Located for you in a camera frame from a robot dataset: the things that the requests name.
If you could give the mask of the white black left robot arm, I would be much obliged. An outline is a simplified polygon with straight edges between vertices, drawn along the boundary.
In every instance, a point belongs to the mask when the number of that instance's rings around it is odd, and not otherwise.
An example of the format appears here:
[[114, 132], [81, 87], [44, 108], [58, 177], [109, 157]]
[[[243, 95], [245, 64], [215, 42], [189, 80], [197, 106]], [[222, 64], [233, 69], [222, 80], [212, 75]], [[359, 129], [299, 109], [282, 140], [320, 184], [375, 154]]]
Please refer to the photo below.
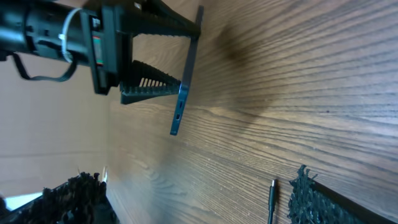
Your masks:
[[[87, 1], [81, 7], [54, 1], [1, 2], [1, 60], [12, 57], [21, 78], [30, 78], [21, 53], [63, 60], [68, 70], [56, 82], [65, 82], [77, 66], [90, 68], [95, 93], [121, 91], [128, 105], [159, 96], [187, 100], [193, 75], [204, 8], [195, 21], [181, 16], [160, 0]], [[182, 79], [134, 60], [132, 41], [140, 34], [184, 36], [190, 39]]]

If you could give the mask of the dark blue Galaxy smartphone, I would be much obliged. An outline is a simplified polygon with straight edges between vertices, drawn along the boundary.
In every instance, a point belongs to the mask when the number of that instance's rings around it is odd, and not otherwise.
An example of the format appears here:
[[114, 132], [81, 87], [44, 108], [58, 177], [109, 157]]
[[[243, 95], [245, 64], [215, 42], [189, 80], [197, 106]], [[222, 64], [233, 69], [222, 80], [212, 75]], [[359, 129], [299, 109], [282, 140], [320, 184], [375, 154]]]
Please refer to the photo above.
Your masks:
[[190, 84], [192, 81], [193, 70], [195, 66], [195, 59], [197, 55], [199, 38], [191, 38], [190, 46], [188, 49], [188, 55], [185, 62], [185, 67], [183, 70], [183, 77], [181, 79], [181, 84], [178, 92], [177, 104], [175, 107], [175, 113], [172, 121], [172, 126], [170, 130], [170, 134], [176, 136], [178, 134], [178, 130], [180, 127], [180, 123], [182, 121], [183, 112], [185, 109], [185, 105], [187, 102]]

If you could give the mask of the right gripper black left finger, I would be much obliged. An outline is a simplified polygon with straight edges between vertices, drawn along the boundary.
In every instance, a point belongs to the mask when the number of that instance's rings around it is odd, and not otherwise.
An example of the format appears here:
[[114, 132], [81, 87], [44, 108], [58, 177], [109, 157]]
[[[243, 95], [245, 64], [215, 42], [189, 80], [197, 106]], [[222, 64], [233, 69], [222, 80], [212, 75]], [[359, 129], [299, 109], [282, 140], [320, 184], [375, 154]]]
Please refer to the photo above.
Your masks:
[[82, 172], [13, 211], [1, 198], [1, 224], [119, 224], [99, 176]]

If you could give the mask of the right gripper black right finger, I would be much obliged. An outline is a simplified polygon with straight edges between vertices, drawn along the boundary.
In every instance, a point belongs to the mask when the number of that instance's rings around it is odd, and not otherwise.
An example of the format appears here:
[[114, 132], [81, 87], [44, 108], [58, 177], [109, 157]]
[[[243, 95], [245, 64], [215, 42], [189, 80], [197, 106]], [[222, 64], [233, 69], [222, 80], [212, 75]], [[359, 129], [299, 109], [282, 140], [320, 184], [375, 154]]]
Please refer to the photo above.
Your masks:
[[366, 207], [344, 197], [310, 176], [302, 165], [288, 202], [287, 217], [295, 224], [397, 224]]

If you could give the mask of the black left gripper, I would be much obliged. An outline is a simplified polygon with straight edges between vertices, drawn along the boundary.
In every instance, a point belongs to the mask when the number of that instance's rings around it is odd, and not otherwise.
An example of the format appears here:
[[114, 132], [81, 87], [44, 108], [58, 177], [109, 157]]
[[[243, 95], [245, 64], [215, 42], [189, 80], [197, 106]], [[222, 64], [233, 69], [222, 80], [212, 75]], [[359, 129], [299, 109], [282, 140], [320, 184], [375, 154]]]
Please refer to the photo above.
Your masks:
[[[141, 8], [124, 14], [128, 33], [199, 38], [201, 28], [161, 0], [138, 2]], [[176, 95], [181, 81], [134, 60], [132, 37], [121, 32], [122, 9], [118, 5], [84, 5], [80, 11], [83, 40], [91, 68], [94, 91], [107, 95], [120, 87], [121, 104], [128, 105], [159, 96]]]

